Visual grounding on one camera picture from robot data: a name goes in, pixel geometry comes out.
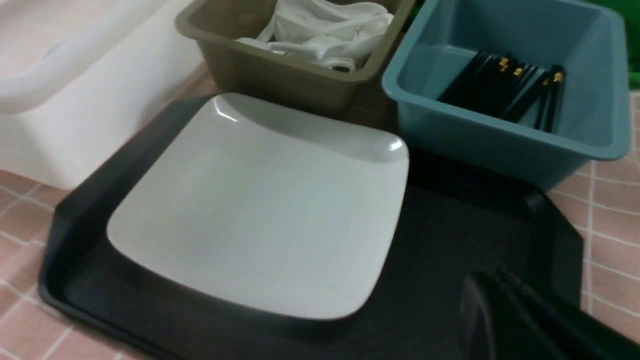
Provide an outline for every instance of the green object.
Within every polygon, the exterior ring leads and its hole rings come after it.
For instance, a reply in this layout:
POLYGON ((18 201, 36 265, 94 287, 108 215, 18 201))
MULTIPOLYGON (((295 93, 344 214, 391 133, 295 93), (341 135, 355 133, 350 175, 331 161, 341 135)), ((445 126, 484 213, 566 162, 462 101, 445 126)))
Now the green object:
POLYGON ((623 157, 630 142, 625 28, 610 9, 572 0, 427 0, 382 87, 409 145, 549 190, 589 160, 623 157), (478 51, 567 73, 552 133, 437 101, 478 51))
POLYGON ((640 1, 638 0, 585 0, 606 6, 625 19, 627 52, 629 57, 629 87, 640 88, 640 1))
MULTIPOLYGON (((360 1, 333 0, 337 4, 360 1)), ((376 78, 416 2, 371 1, 382 4, 395 16, 366 64, 353 73, 326 69, 237 42, 237 38, 255 38, 264 29, 276 0, 195 0, 178 15, 176 27, 182 35, 198 42, 222 90, 336 116, 349 107, 359 85, 376 78)))

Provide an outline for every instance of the white square plate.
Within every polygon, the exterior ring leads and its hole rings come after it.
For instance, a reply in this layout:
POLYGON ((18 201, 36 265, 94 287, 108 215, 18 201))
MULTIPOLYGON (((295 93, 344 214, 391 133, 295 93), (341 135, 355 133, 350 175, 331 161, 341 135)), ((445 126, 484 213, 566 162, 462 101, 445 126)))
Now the white square plate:
POLYGON ((108 237, 140 265, 213 297, 342 318, 380 276, 408 167, 396 135, 223 94, 122 201, 108 237))

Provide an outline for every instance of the pink tile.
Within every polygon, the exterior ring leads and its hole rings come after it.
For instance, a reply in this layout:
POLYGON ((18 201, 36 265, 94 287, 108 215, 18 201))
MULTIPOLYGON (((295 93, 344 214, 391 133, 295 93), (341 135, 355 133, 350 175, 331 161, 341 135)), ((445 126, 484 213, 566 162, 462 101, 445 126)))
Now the pink tile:
POLYGON ((0 230, 20 240, 29 241, 52 217, 51 210, 21 200, 0 216, 0 230))
POLYGON ((554 190, 579 197, 582 200, 589 200, 589 190, 591 189, 591 178, 588 176, 574 174, 567 177, 554 190))
POLYGON ((640 313, 640 281, 591 265, 592 294, 640 313))
POLYGON ((0 323, 0 347, 22 359, 41 359, 66 328, 62 320, 22 301, 0 323))
POLYGON ((596 180, 593 201, 608 208, 640 214, 640 185, 596 180))
POLYGON ((640 277, 640 247, 593 235, 591 238, 593 262, 640 277))
POLYGON ((33 243, 23 245, 12 258, 0 268, 0 279, 14 288, 27 292, 36 284, 44 248, 33 243))
POLYGON ((593 317, 636 343, 640 343, 640 316, 631 315, 593 299, 593 317))
POLYGON ((589 204, 560 193, 552 192, 548 195, 560 211, 573 225, 588 227, 589 204))
POLYGON ((339 117, 339 120, 380 129, 384 126, 385 117, 364 108, 351 106, 339 117))
POLYGON ((51 207, 55 207, 67 196, 69 191, 60 190, 49 185, 40 185, 29 197, 43 202, 51 207))
POLYGON ((20 297, 16 293, 6 285, 0 284, 0 318, 2 318, 7 310, 11 309, 18 300, 20 300, 20 297))
POLYGON ((9 207, 9 205, 13 204, 16 199, 12 194, 0 189, 0 213, 9 207))
POLYGON ((220 92, 218 86, 208 81, 199 81, 186 91, 189 96, 205 96, 220 92))
POLYGON ((582 262, 582 291, 591 292, 589 286, 589 263, 582 262))
POLYGON ((596 233, 640 245, 640 215, 594 206, 593 230, 596 233))
POLYGON ((592 164, 593 164, 593 161, 587 162, 581 168, 579 168, 578 171, 576 171, 576 173, 582 174, 582 175, 591 176, 591 166, 592 166, 592 164))
POLYGON ((19 194, 28 193, 38 183, 34 180, 27 179, 20 175, 13 174, 8 171, 0 170, 0 186, 7 188, 19 194))
POLYGON ((48 360, 112 360, 119 346, 98 334, 74 329, 58 345, 48 360))
POLYGON ((353 99, 353 105, 384 115, 394 102, 381 92, 361 86, 353 99))
POLYGON ((51 222, 46 223, 38 232, 33 235, 31 241, 37 241, 39 243, 46 244, 49 240, 49 230, 51 229, 51 222))
POLYGON ((0 268, 2 268, 21 247, 22 245, 17 242, 0 235, 0 268))
POLYGON ((596 175, 602 179, 628 181, 640 184, 640 168, 628 158, 595 164, 596 175))
POLYGON ((589 312, 589 295, 582 294, 580 297, 580 308, 585 313, 589 312))

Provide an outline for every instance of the teal plastic bin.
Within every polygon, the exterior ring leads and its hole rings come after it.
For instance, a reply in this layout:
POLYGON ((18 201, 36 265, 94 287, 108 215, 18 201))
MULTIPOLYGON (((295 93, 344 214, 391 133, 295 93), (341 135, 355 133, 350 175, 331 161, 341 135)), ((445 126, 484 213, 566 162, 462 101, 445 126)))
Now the teal plastic bin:
POLYGON ((383 76, 407 143, 549 190, 630 142, 621 17, 571 0, 427 0, 383 76), (552 133, 436 101, 478 51, 566 68, 552 133))

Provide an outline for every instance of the tray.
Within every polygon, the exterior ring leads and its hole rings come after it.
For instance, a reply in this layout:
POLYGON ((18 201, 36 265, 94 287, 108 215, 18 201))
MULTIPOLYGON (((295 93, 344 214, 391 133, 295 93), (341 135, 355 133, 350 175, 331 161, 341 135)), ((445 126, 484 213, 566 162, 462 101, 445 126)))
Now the tray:
POLYGON ((208 97, 175 102, 56 208, 44 301, 161 359, 460 359, 471 271, 506 266, 578 306, 583 240, 531 185, 410 149, 403 208, 380 279, 353 316, 267 315, 206 297, 120 255, 107 221, 208 97))

